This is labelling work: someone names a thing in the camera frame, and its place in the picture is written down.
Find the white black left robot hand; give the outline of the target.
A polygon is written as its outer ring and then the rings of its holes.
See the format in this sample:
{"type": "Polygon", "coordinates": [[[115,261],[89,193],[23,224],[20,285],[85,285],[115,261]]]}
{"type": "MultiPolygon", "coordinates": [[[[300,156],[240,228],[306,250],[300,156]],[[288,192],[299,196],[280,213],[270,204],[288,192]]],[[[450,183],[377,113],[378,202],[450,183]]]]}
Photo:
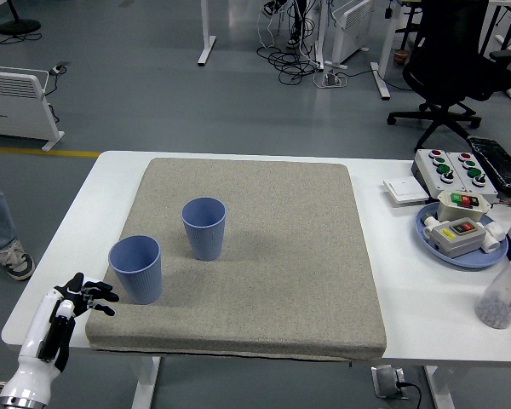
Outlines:
{"type": "Polygon", "coordinates": [[[44,408],[51,385],[64,371],[76,318],[90,309],[113,316],[113,287],[77,273],[49,290],[38,305],[18,357],[18,368],[0,393],[4,408],[44,408]]]}

